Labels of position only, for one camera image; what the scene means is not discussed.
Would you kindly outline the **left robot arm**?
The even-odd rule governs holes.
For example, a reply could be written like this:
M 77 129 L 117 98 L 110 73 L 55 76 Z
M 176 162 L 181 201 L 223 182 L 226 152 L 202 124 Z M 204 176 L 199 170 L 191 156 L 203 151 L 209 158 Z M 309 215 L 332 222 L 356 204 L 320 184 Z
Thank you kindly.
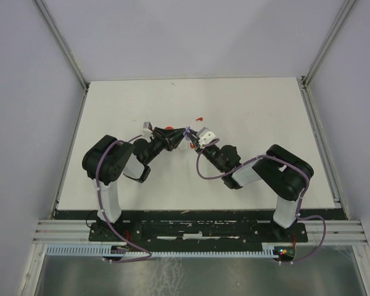
M 175 150 L 184 139 L 185 131 L 185 128 L 146 126 L 142 135 L 129 141 L 106 134 L 84 155 L 82 168 L 94 182 L 97 216 L 106 222 L 102 232 L 110 240 L 119 240 L 124 233 L 124 225 L 118 221 L 122 214 L 117 185 L 120 176 L 143 183 L 150 174 L 149 163 L 162 151 Z

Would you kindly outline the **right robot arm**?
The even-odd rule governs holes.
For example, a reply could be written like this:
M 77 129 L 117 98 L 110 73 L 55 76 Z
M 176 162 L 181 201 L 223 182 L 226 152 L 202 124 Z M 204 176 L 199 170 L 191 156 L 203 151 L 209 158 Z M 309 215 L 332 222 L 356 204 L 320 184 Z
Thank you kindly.
M 208 128 L 194 131 L 187 128 L 169 129 L 170 147 L 182 140 L 190 141 L 197 153 L 196 172 L 204 180 L 221 179 L 234 190 L 264 181 L 277 195 L 271 235 L 285 241 L 293 234 L 301 201 L 308 190 L 314 170 L 304 160 L 283 147 L 274 144 L 264 154 L 241 161 L 237 147 L 218 147 L 220 139 Z

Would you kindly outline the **lavender round charging case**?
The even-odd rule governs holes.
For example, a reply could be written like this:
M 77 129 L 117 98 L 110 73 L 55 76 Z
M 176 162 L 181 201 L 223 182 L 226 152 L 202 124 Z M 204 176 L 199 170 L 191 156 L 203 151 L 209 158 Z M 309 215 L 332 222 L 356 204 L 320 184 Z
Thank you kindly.
M 185 127 L 183 135 L 184 135 L 185 140 L 187 141 L 191 140 L 192 130 L 190 126 Z

